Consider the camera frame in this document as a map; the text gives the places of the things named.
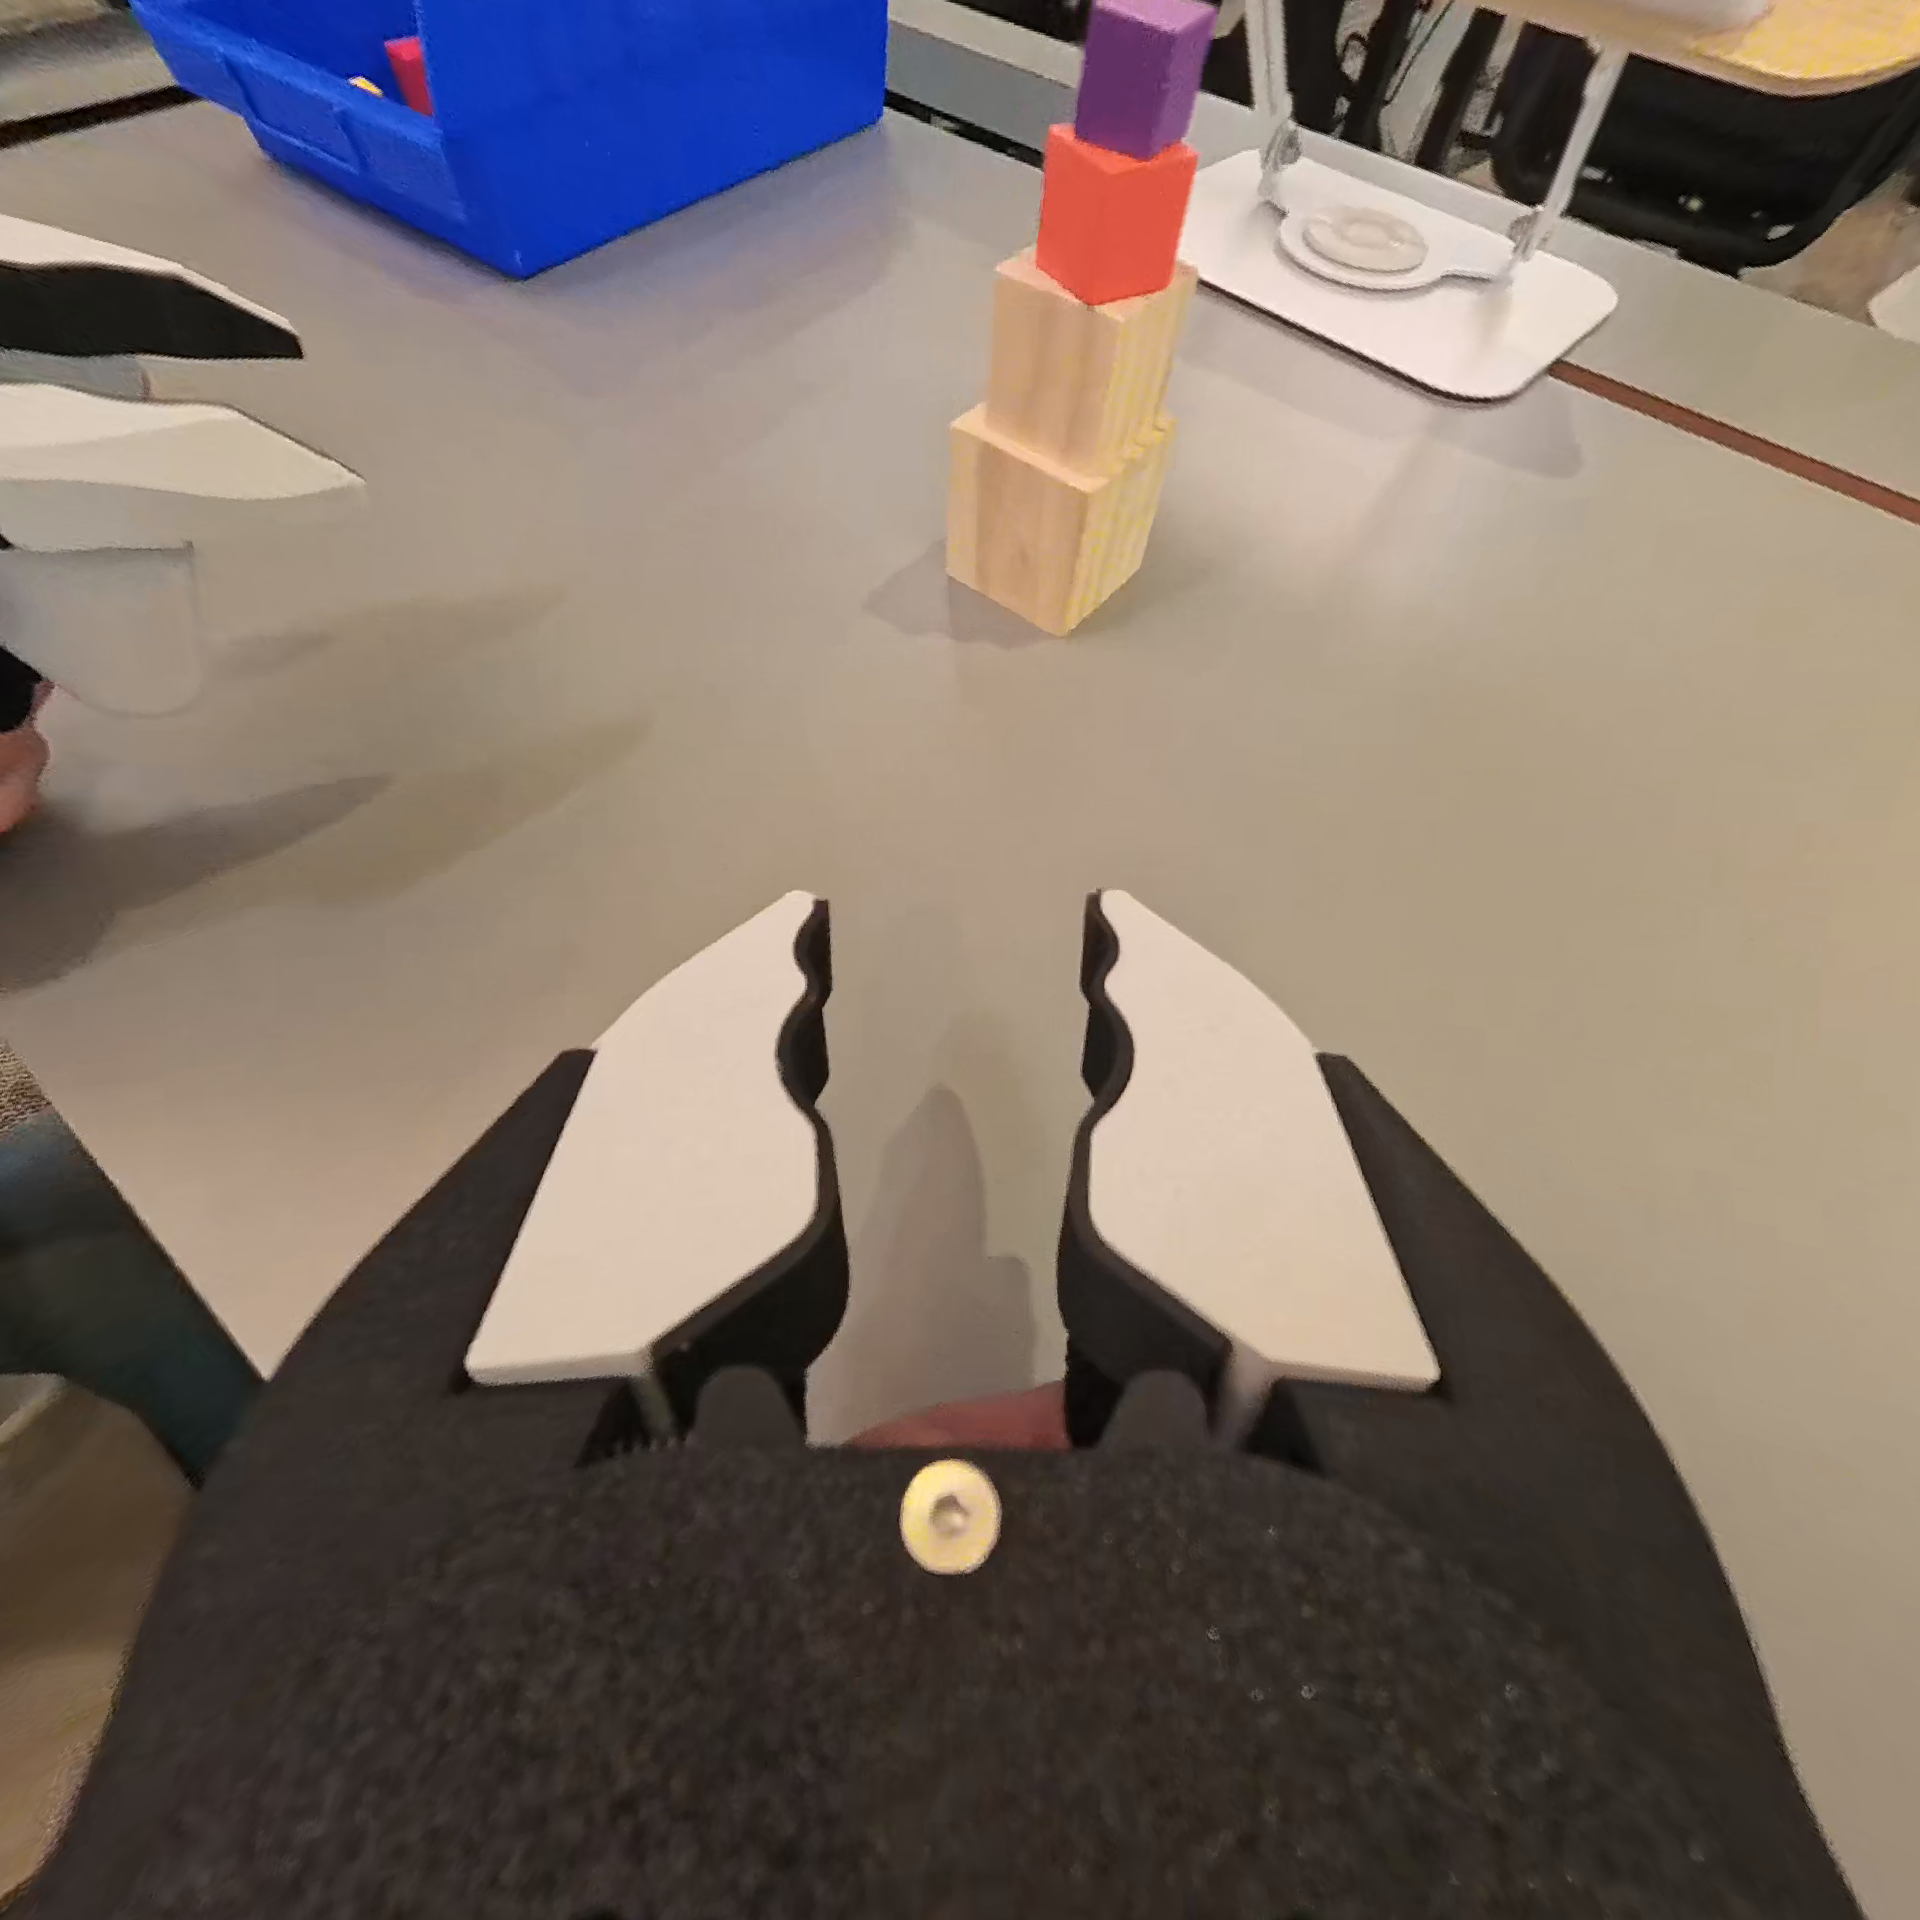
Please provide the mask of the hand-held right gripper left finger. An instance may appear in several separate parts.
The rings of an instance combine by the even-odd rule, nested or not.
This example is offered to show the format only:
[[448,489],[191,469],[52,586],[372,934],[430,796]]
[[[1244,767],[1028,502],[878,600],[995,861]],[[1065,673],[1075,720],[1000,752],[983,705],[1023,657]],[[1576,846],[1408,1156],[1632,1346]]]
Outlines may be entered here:
[[472,1337],[476,1384],[696,1401],[752,1366],[804,1396],[851,1290],[830,993],[830,904],[784,894],[601,1033]]

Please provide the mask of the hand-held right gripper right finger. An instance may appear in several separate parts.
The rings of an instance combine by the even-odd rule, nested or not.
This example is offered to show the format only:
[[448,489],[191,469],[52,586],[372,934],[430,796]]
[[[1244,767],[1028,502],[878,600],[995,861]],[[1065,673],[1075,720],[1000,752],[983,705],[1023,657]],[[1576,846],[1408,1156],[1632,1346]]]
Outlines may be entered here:
[[1082,986],[1088,1110],[1058,1252],[1072,1353],[1114,1384],[1184,1375],[1204,1401],[1438,1388],[1305,1031],[1122,889],[1088,898]]

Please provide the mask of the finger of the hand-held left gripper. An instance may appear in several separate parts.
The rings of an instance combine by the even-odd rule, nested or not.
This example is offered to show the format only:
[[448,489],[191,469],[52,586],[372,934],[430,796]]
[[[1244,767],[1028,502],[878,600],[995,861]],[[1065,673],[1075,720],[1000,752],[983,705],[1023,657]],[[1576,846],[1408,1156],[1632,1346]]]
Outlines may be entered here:
[[31,552],[206,544],[366,489],[351,465],[224,404],[3,392],[3,537]]
[[303,359],[300,332],[186,265],[3,220],[3,349],[59,359]]

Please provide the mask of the blue plastic bin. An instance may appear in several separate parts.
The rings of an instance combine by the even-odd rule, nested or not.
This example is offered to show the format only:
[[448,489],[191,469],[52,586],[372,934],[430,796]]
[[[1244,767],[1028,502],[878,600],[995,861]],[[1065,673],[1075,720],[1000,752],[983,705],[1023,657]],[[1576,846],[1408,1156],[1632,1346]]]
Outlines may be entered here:
[[[886,2],[135,2],[273,159],[530,278],[878,124]],[[434,114],[385,41],[419,34]],[[372,98],[351,87],[368,74]]]

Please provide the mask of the large wooden cube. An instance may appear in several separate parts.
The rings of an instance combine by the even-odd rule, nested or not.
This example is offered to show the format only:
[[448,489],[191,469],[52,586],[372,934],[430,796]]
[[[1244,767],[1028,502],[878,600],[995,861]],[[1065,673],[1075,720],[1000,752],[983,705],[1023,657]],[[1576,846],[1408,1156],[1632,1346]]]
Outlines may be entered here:
[[1071,636],[1146,559],[1177,423],[1155,421],[1112,471],[1078,471],[987,424],[948,426],[944,562],[951,581],[1049,636]]

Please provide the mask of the medium wooden cube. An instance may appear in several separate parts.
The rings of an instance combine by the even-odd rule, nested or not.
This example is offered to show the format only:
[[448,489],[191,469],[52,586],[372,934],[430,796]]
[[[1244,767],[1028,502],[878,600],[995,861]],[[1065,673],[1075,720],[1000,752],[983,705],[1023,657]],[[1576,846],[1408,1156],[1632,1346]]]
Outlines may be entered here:
[[1071,473],[1116,473],[1164,417],[1196,282],[1193,265],[1180,260],[1153,294],[1088,304],[1048,276],[1032,248],[1003,257],[987,426]]

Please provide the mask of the purple wooden cube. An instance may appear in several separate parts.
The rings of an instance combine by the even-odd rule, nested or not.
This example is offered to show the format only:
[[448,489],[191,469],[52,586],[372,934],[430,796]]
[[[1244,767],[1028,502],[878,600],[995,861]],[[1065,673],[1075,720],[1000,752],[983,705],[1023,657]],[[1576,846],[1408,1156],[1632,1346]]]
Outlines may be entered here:
[[1078,137],[1129,159],[1184,142],[1214,24],[1216,9],[1203,2],[1092,2]]

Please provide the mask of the white folding stand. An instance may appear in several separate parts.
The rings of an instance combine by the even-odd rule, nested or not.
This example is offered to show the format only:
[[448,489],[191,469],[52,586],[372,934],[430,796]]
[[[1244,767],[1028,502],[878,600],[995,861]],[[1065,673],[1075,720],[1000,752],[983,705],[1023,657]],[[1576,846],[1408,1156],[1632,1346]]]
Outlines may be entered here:
[[1286,7],[1251,5],[1258,149],[1196,178],[1184,255],[1199,278],[1272,319],[1452,399],[1511,399],[1619,305],[1598,271],[1548,248],[1625,71],[1598,49],[1540,202],[1497,231],[1385,175],[1318,159],[1294,109]]

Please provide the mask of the black office chair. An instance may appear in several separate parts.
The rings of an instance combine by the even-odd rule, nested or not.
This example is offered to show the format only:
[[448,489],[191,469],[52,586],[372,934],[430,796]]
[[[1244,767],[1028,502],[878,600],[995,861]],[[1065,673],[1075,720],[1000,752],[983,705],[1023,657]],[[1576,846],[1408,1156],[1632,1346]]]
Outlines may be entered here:
[[[1476,9],[1442,73],[1414,165],[1484,158],[1495,184],[1535,202],[1559,161],[1595,56],[1524,24],[1495,87],[1494,119],[1466,132],[1499,18]],[[1668,248],[1722,273],[1776,266],[1916,156],[1918,77],[1786,98],[1632,56],[1585,159],[1578,221]]]

